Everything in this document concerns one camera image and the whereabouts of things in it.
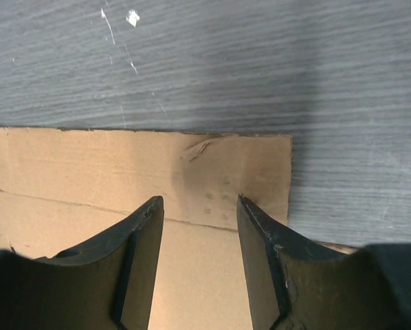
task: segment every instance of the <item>black plastic part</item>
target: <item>black plastic part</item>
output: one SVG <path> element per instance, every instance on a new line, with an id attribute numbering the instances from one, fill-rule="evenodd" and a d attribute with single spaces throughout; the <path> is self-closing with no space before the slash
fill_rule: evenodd
<path id="1" fill-rule="evenodd" d="M 246 197 L 237 217 L 254 330 L 411 329 L 411 244 L 342 254 Z"/>
<path id="2" fill-rule="evenodd" d="M 147 329 L 163 219 L 153 197 L 54 258 L 0 250 L 0 330 Z"/>

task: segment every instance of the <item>scratch mark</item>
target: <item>scratch mark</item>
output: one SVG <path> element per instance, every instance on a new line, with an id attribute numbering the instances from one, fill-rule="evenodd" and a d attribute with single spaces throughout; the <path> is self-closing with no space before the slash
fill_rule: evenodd
<path id="1" fill-rule="evenodd" d="M 129 52 L 128 52 L 128 47 L 126 47 L 126 43 L 123 43 L 123 45 L 124 45 L 124 48 L 125 48 L 125 50 L 126 50 L 126 53 L 128 54 L 129 64 L 131 64 L 131 67 L 134 69 L 135 74 L 138 74 L 137 68 L 134 66 L 134 63 L 132 62 L 131 55 L 130 55 Z"/>
<path id="2" fill-rule="evenodd" d="M 158 102 L 158 101 L 157 101 L 157 103 L 158 103 L 159 107 L 162 108 L 163 112 L 167 115 L 167 112 L 166 112 L 165 108 L 163 108 L 163 105 L 162 105 L 160 102 Z"/>
<path id="3" fill-rule="evenodd" d="M 137 12 L 134 9 L 129 10 L 128 16 L 126 16 L 126 20 L 131 24 L 133 27 L 137 26 L 137 22 L 140 20 L 140 16 L 138 16 Z"/>
<path id="4" fill-rule="evenodd" d="M 161 104 L 160 102 L 158 102 L 158 105 L 159 105 L 160 108 L 162 108 L 163 112 L 167 115 L 167 112 L 166 112 L 166 110 L 163 108 L 162 104 Z"/>
<path id="5" fill-rule="evenodd" d="M 124 121 L 124 113 L 123 113 L 123 107 L 120 105 L 120 111 L 122 112 L 122 118 L 123 118 L 123 127 L 126 129 L 126 122 Z"/>
<path id="6" fill-rule="evenodd" d="M 109 10 L 111 10 L 111 6 L 108 3 L 108 0 L 104 0 L 104 2 L 106 3 L 106 5 L 108 6 Z"/>
<path id="7" fill-rule="evenodd" d="M 387 215 L 387 211 L 389 211 L 390 203 L 383 209 L 383 211 L 379 215 L 379 220 L 384 221 Z"/>
<path id="8" fill-rule="evenodd" d="M 114 47 L 114 50 L 115 50 L 117 53 L 119 53 L 119 54 L 122 56 L 122 58 L 123 58 L 132 68 L 134 68 L 134 66 L 131 65 L 131 60 L 129 59 L 128 54 L 125 54 L 123 51 L 119 50 L 118 47 Z"/>
<path id="9" fill-rule="evenodd" d="M 100 9 L 100 15 L 101 15 L 102 18 L 105 19 L 105 21 L 107 22 L 108 28 L 109 28 L 109 31 L 110 31 L 111 37 L 112 37 L 112 43 L 115 45 L 115 39 L 114 39 L 114 34 L 112 33 L 111 24 L 109 24 L 108 18 L 107 18 L 107 16 L 106 16 L 106 14 L 104 13 L 103 8 Z"/>

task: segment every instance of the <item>brown cardboard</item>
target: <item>brown cardboard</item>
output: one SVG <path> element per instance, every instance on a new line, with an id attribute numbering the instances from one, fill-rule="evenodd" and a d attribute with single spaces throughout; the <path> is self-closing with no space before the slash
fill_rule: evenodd
<path id="1" fill-rule="evenodd" d="M 166 217 L 236 229 L 244 194 L 287 224 L 291 138 L 0 129 L 0 191 L 129 213 L 162 195 Z"/>
<path id="2" fill-rule="evenodd" d="M 287 223 L 290 179 L 288 136 L 0 129 L 0 248 L 53 256 L 162 195 L 149 329 L 249 330 L 236 198 Z"/>

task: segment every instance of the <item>torn cardboard flap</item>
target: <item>torn cardboard flap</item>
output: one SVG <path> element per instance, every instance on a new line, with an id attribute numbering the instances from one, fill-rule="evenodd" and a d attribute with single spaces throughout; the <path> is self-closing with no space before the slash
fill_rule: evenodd
<path id="1" fill-rule="evenodd" d="M 129 213 L 161 195 L 166 218 L 236 229 L 243 194 L 287 223 L 291 138 L 0 129 L 0 192 Z"/>

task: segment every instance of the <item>curved black edge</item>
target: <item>curved black edge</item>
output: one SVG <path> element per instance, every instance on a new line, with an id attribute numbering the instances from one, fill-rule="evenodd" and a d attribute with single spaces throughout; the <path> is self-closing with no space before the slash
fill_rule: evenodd
<path id="1" fill-rule="evenodd" d="M 270 329 L 321 329 L 321 319 L 326 329 L 347 329 L 351 320 L 354 329 L 411 329 L 411 244 L 368 245 L 347 255 L 276 222 L 246 197 L 239 197 L 237 211 L 252 319 L 271 320 L 274 292 L 280 315 Z M 252 237 L 263 240 L 263 253 Z M 268 260 L 269 269 L 253 268 L 259 258 Z M 257 294 L 254 281 L 266 272 L 274 287 L 263 286 Z M 313 309 L 302 303 L 303 296 Z M 324 309 L 333 300 L 335 306 Z M 264 329 L 254 323 L 254 330 Z"/>
<path id="2" fill-rule="evenodd" d="M 45 325 L 43 322 L 51 323 L 49 329 L 74 329 L 71 321 L 84 322 L 80 312 L 97 313 L 103 329 L 109 321 L 119 329 L 146 329 L 163 221 L 163 198 L 152 197 L 124 220 L 54 258 L 32 260 L 0 250 L 0 329 L 14 329 L 12 325 L 20 317 L 24 319 L 21 329 L 40 329 L 32 324 Z M 85 298 L 89 291 L 98 290 L 103 294 Z M 51 295 L 60 300 L 47 302 Z M 38 317 L 39 309 L 48 313 Z M 79 329 L 99 328 L 88 322 Z"/>
<path id="3" fill-rule="evenodd" d="M 154 212 L 163 209 L 163 207 L 163 197 L 151 197 L 128 217 L 99 234 L 60 251 L 52 258 L 42 257 L 36 261 L 52 265 L 84 265 L 96 262 L 117 250 L 134 231 L 141 229 Z"/>
<path id="4" fill-rule="evenodd" d="M 253 327 L 255 330 L 261 329 L 265 326 L 265 319 L 268 319 L 268 327 L 275 329 L 276 325 L 282 322 L 291 311 L 286 270 L 278 253 L 284 252 L 303 261 L 337 259 L 343 257 L 344 254 L 317 244 L 278 223 L 244 196 L 238 198 L 237 221 Z M 254 232 L 263 241 L 265 246 L 263 252 L 254 246 L 256 245 L 252 237 Z M 267 259 L 267 266 L 261 263 L 254 269 L 255 260 L 261 258 Z M 258 282 L 271 284 L 259 285 Z M 263 302 L 265 297 L 270 296 L 271 293 L 275 295 L 277 306 L 265 306 Z"/>
<path id="5" fill-rule="evenodd" d="M 276 251 L 287 253 L 303 261 L 325 261 L 346 256 L 341 252 L 324 247 L 291 228 L 277 222 L 244 196 L 238 198 L 238 212 L 244 212 L 259 235 L 267 239 Z"/>

